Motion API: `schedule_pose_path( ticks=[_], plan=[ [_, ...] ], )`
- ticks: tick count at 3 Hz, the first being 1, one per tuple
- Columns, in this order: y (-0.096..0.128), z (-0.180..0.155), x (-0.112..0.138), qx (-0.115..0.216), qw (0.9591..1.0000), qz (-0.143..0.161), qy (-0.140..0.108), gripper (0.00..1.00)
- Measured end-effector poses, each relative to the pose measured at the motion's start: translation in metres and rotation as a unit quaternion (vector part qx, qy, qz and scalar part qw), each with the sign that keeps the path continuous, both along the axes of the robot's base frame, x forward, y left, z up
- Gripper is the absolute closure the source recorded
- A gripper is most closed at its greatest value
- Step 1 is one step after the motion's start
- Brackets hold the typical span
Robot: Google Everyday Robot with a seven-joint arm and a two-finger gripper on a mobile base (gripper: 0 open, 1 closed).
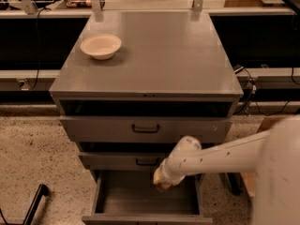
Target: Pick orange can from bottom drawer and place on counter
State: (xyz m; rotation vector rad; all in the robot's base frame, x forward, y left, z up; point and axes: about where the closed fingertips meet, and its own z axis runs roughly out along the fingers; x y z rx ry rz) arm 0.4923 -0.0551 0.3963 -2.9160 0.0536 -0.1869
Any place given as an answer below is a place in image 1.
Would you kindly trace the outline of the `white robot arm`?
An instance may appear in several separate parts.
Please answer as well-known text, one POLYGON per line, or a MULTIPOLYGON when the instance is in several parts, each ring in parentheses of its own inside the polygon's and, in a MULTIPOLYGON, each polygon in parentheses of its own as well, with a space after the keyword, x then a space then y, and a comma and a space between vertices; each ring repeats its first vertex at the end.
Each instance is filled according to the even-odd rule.
POLYGON ((185 136, 160 163, 153 183, 170 188, 188 175, 239 172, 256 174, 251 225, 300 225, 300 116, 207 149, 185 136))

